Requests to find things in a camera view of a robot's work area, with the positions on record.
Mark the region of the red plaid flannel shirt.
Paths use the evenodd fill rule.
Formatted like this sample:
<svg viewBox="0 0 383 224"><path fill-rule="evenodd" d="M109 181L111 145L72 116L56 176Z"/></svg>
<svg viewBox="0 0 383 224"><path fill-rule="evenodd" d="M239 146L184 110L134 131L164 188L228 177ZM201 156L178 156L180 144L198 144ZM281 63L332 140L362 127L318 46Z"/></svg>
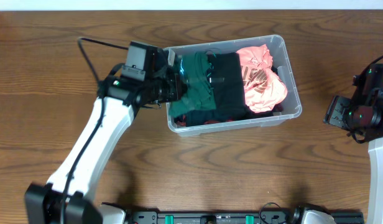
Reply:
<svg viewBox="0 0 383 224"><path fill-rule="evenodd" d="M275 105L274 109L266 112L253 112L247 106L243 109L236 109L233 112L223 110L202 110L189 111L174 118L174 122L181 127L191 127L206 124L225 123L245 119L271 117L274 113L283 112L281 104Z"/></svg>

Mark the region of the clear plastic storage bin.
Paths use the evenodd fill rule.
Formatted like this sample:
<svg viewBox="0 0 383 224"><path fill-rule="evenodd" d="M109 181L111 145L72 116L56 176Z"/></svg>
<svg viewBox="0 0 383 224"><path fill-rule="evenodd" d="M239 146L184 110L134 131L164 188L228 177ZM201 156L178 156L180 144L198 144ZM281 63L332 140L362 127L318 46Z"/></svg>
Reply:
<svg viewBox="0 0 383 224"><path fill-rule="evenodd" d="M245 119L225 123L207 124L200 126L181 127L175 124L173 116L167 116L167 124L171 131L181 137L195 136L204 133L228 131L232 129L271 127L280 125L283 122L297 118L302 113L302 104L298 95L297 86L293 76L290 60L284 39L277 35L264 35L246 39L226 40L220 42L208 42L203 44L179 45L167 47L173 50L176 55L191 54L195 52L230 53L244 47L266 45L273 56L273 66L277 69L279 78L286 85L288 94L281 102L282 111L275 112L273 116L264 118Z"/></svg>

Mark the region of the pink printed t-shirt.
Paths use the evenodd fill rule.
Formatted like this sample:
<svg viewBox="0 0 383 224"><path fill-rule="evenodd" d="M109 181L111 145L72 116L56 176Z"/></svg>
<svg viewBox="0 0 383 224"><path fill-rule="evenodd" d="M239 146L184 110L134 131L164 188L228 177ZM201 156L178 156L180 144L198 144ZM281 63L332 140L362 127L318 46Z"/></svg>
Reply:
<svg viewBox="0 0 383 224"><path fill-rule="evenodd" d="M266 45L237 51L241 66L246 105L255 113L271 111L283 102L288 90L272 70L273 56Z"/></svg>

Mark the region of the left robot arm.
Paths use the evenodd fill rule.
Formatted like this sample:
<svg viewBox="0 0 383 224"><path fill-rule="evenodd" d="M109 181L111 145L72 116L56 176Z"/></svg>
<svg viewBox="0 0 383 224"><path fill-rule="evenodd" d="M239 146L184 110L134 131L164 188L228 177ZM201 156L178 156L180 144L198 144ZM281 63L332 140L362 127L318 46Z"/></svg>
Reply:
<svg viewBox="0 0 383 224"><path fill-rule="evenodd" d="M187 87L170 49L131 42L127 58L97 79L97 99L73 149L45 185L24 195L29 223L126 223L125 209L93 205L101 174L120 137L141 108L177 101Z"/></svg>

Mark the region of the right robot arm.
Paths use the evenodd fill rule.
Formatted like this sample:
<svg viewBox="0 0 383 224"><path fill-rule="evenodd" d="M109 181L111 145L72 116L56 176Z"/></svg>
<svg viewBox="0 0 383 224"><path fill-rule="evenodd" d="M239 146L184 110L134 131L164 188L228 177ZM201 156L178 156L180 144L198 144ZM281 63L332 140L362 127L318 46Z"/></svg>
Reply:
<svg viewBox="0 0 383 224"><path fill-rule="evenodd" d="M368 215L327 212L306 204L288 215L287 223L383 223L383 56L354 76L351 98L334 96L323 122L341 128L358 144L367 144L371 165Z"/></svg>

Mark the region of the black taped garment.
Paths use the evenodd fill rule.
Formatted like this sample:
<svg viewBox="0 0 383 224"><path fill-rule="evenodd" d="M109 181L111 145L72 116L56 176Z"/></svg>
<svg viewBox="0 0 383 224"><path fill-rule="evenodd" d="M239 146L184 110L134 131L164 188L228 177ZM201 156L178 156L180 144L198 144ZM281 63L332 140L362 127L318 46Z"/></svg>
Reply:
<svg viewBox="0 0 383 224"><path fill-rule="evenodd" d="M208 121L237 121L247 113L239 55L235 52L208 55L212 65L209 82L214 91L216 109L208 112Z"/></svg>

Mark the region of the green garment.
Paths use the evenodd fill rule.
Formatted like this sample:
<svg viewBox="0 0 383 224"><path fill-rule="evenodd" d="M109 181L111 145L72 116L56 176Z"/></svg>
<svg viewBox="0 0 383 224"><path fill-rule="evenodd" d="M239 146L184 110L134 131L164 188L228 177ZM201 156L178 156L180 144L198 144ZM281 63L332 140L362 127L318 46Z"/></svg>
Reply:
<svg viewBox="0 0 383 224"><path fill-rule="evenodd" d="M178 68L187 91L178 101L170 104L169 115L175 118L190 111L216 109L213 87L208 81L212 64L207 54L197 52L182 55Z"/></svg>

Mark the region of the dark navy garment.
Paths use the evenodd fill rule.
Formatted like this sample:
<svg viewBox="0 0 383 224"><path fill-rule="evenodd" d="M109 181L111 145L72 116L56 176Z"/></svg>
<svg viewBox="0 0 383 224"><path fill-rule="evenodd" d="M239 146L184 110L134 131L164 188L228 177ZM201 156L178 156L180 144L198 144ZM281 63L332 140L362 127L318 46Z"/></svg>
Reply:
<svg viewBox="0 0 383 224"><path fill-rule="evenodd" d="M180 126L199 126L212 123L220 123L221 120L216 116L215 110L193 110L182 114L174 119Z"/></svg>

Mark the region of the black mounting rail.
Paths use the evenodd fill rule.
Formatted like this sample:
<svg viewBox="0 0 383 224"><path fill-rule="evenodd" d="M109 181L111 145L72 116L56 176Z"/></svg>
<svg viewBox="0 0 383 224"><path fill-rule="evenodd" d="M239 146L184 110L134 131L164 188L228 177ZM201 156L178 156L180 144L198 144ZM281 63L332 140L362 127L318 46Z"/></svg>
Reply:
<svg viewBox="0 0 383 224"><path fill-rule="evenodd" d="M329 212L312 204L294 210L269 202L255 212L161 212L159 210L133 211L113 203L102 203L98 210L103 223L120 224L259 224L259 223L345 223L364 224L361 212Z"/></svg>

